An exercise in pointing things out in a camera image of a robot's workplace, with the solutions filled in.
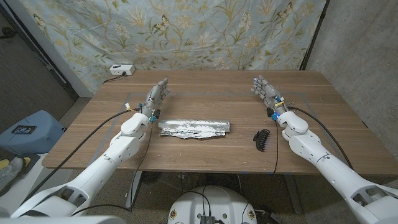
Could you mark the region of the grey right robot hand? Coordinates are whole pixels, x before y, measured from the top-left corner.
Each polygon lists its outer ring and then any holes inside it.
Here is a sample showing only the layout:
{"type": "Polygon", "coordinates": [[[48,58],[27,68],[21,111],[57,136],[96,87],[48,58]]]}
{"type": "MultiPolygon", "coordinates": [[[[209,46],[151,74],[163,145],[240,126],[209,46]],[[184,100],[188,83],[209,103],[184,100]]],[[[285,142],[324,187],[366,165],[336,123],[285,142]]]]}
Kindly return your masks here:
{"type": "Polygon", "coordinates": [[[274,121],[287,111],[284,97],[262,75],[254,78],[251,91],[264,102],[267,116],[274,121]]]}

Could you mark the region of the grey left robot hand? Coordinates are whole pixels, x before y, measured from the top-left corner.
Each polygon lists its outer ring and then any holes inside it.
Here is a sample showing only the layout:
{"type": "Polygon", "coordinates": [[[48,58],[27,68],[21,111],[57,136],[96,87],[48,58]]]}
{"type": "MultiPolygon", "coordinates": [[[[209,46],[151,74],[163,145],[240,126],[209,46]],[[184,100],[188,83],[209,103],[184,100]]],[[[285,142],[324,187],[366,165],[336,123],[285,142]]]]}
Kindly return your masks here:
{"type": "Polygon", "coordinates": [[[159,118],[159,113],[162,102],[166,96],[170,93],[167,88],[168,78],[164,78],[156,85],[154,85],[150,92],[146,96],[146,101],[141,107],[141,113],[146,115],[150,121],[159,118]]]}

